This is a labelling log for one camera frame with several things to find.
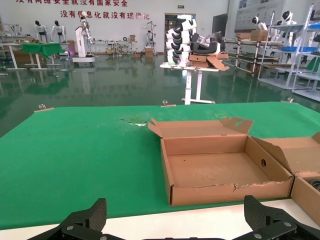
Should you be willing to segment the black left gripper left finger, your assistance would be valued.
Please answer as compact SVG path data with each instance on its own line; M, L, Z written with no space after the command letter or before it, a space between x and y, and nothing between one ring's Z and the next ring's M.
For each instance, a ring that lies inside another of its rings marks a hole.
M106 240L107 201L98 200L88 209L72 212L58 226L32 237L33 240Z

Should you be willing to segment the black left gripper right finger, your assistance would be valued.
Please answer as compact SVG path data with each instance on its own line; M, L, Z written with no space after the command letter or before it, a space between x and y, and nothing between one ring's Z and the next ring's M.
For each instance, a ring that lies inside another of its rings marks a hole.
M252 229L241 240L318 240L320 231L297 221L285 210L265 206L252 195L244 197L244 218Z

